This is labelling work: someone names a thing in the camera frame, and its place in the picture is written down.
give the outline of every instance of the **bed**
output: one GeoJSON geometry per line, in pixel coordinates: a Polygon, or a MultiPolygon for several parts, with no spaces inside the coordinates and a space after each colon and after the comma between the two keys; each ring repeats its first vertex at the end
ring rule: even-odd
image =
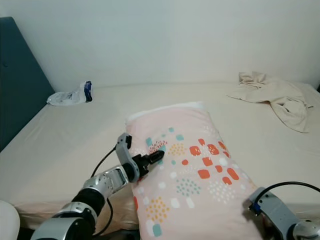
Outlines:
{"type": "MultiPolygon", "coordinates": [[[[192,101],[204,102],[233,159],[256,185],[281,181],[319,185],[320,94],[308,84],[296,85],[314,106],[309,110],[309,133],[286,127],[268,104],[227,97],[237,88],[236,83],[95,88],[90,103],[46,105],[0,153],[0,199],[16,207],[22,226],[36,228],[75,196],[125,130],[128,115],[192,101]]],[[[113,154],[100,170],[118,163],[113,154]]],[[[316,191],[288,186],[274,193],[299,217],[320,219],[320,194],[316,191]]],[[[111,202],[116,211],[109,232],[136,229],[130,186],[111,202]]],[[[98,229],[107,221],[106,208],[98,229]]]]}

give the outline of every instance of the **pillow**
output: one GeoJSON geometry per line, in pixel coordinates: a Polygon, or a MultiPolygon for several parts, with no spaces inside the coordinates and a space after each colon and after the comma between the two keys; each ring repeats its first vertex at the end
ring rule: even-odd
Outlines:
{"type": "Polygon", "coordinates": [[[165,151],[132,187],[142,240],[263,239],[245,214],[256,186],[201,103],[135,114],[126,129],[132,155],[165,151]]]}

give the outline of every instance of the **white object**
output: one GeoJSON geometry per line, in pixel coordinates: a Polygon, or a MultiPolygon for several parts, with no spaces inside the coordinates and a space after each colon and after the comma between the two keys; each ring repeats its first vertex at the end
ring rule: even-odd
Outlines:
{"type": "MultiPolygon", "coordinates": [[[[0,198],[19,209],[25,227],[37,227],[81,189],[124,131],[127,116],[192,101],[205,103],[231,157],[257,186],[289,180],[319,185],[320,94],[310,85],[297,86],[314,106],[307,134],[284,127],[266,104],[228,97],[238,87],[231,83],[97,88],[91,104],[46,105],[0,153],[0,198]]],[[[112,154],[100,169],[116,164],[119,160],[112,154]]],[[[318,192],[289,186],[275,193],[297,212],[309,209],[308,214],[320,216],[318,192]]],[[[119,194],[122,197],[111,199],[116,213],[111,230],[137,227],[130,186],[119,194]]],[[[108,221],[106,214],[107,207],[100,225],[108,221]]]]}
{"type": "Polygon", "coordinates": [[[307,133],[307,104],[303,93],[294,84],[264,73],[241,72],[240,87],[228,96],[250,103],[269,102],[274,113],[289,128],[307,133]]]}
{"type": "Polygon", "coordinates": [[[154,231],[153,231],[153,226],[155,225],[154,221],[148,220],[148,221],[146,221],[145,224],[146,224],[146,229],[147,229],[150,237],[154,237],[155,236],[154,231]]]}
{"type": "Polygon", "coordinates": [[[144,197],[144,199],[143,199],[143,204],[144,205],[148,205],[150,203],[150,201],[149,201],[149,198],[146,196],[146,197],[144,197]]]}
{"type": "Polygon", "coordinates": [[[172,199],[171,199],[171,206],[172,206],[174,209],[180,208],[179,200],[178,200],[177,198],[172,198],[172,199]]]}
{"type": "Polygon", "coordinates": [[[145,189],[144,189],[143,187],[140,187],[140,188],[138,189],[138,193],[139,193],[139,194],[143,194],[144,191],[145,191],[145,189]]]}
{"type": "Polygon", "coordinates": [[[165,182],[160,182],[158,184],[158,186],[159,186],[160,189],[165,189],[166,188],[166,183],[165,182]]]}
{"type": "Polygon", "coordinates": [[[185,200],[186,200],[186,204],[188,205],[189,208],[191,208],[191,209],[195,208],[194,201],[192,201],[191,197],[187,197],[185,200]]]}
{"type": "Polygon", "coordinates": [[[196,109],[203,109],[204,105],[202,102],[199,101],[192,101],[192,102],[185,102],[185,103],[177,103],[177,104],[172,104],[170,106],[161,106],[161,107],[157,107],[155,109],[151,109],[151,110],[145,110],[145,111],[139,111],[137,113],[134,113],[130,116],[128,116],[125,120],[126,124],[127,122],[133,121],[145,114],[149,114],[149,113],[153,113],[153,112],[157,112],[159,110],[164,110],[164,109],[169,109],[169,108],[174,108],[174,107],[190,107],[190,108],[196,108],[196,109]]]}
{"type": "Polygon", "coordinates": [[[175,171],[171,172],[171,173],[170,173],[170,177],[171,177],[172,179],[175,179],[175,178],[177,177],[177,173],[176,173],[175,171]]]}
{"type": "Polygon", "coordinates": [[[222,165],[222,166],[227,166],[228,165],[228,161],[227,161],[227,159],[225,158],[225,157],[221,157],[220,159],[219,159],[219,162],[220,162],[220,164],[222,165]]]}
{"type": "Polygon", "coordinates": [[[5,201],[0,200],[0,239],[16,240],[20,228],[17,210],[5,201]]]}
{"type": "Polygon", "coordinates": [[[68,106],[92,101],[92,83],[85,81],[71,92],[56,92],[48,97],[47,103],[53,106],[68,106]]]}

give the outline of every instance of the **beige cloth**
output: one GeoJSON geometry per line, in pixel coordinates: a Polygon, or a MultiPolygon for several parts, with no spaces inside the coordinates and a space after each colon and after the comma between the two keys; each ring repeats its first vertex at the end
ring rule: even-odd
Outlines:
{"type": "Polygon", "coordinates": [[[269,102],[274,113],[290,129],[309,132],[307,104],[303,93],[292,83],[264,73],[239,73],[240,87],[229,97],[250,103],[269,102]]]}

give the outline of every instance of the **headboard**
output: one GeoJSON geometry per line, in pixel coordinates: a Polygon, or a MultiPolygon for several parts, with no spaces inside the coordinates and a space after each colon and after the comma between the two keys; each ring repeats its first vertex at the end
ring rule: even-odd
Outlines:
{"type": "Polygon", "coordinates": [[[12,17],[0,18],[0,151],[54,93],[12,17]]]}

